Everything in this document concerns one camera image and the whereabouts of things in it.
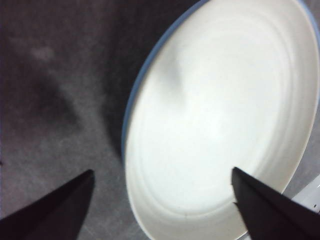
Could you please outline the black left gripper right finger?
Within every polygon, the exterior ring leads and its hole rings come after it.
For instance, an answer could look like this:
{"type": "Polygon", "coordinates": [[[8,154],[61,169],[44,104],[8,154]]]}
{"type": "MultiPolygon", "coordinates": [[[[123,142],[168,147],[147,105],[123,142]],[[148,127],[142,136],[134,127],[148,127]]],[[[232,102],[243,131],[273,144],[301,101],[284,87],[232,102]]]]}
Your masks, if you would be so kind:
{"type": "Polygon", "coordinates": [[[318,240],[320,215],[234,167],[231,184],[252,240],[318,240]]]}

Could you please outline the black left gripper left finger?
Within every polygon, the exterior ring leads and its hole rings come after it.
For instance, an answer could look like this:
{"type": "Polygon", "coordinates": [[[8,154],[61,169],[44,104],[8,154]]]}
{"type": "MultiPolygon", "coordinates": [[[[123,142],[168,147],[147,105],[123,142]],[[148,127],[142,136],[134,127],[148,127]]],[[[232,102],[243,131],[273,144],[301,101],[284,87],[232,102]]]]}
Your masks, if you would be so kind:
{"type": "Polygon", "coordinates": [[[0,220],[2,240],[76,240],[88,214],[95,172],[86,170],[0,220]]]}

